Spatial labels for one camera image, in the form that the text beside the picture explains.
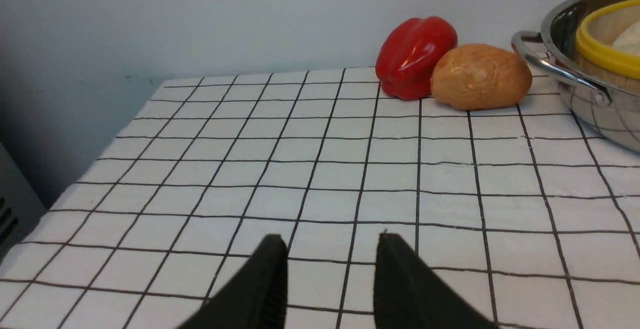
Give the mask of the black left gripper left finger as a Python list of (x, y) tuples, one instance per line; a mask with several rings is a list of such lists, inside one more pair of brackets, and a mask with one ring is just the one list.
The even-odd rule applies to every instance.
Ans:
[(288, 306), (288, 250), (267, 234), (244, 265), (180, 329), (283, 329)]

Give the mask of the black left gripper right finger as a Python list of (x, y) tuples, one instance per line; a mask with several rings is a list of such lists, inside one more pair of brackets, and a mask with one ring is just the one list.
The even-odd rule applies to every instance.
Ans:
[(374, 274), (377, 329), (496, 329), (397, 233), (381, 233)]

